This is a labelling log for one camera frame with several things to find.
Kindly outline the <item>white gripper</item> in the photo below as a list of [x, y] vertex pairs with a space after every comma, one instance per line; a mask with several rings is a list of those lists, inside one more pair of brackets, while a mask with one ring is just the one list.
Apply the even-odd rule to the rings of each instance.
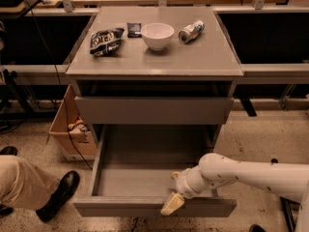
[[184, 204], [185, 198], [192, 199], [207, 188], [207, 181], [198, 167], [172, 172], [171, 178], [175, 180], [177, 192], [170, 193], [160, 210], [163, 216], [172, 215]]

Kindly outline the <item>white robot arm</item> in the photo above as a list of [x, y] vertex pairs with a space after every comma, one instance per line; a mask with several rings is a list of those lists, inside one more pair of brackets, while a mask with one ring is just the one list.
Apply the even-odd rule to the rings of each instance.
[[171, 192], [160, 213], [170, 216], [185, 199], [202, 191], [218, 189], [240, 182], [300, 204], [295, 232], [309, 232], [309, 165], [294, 163], [253, 162], [229, 159], [208, 153], [195, 167], [171, 174], [176, 192]]

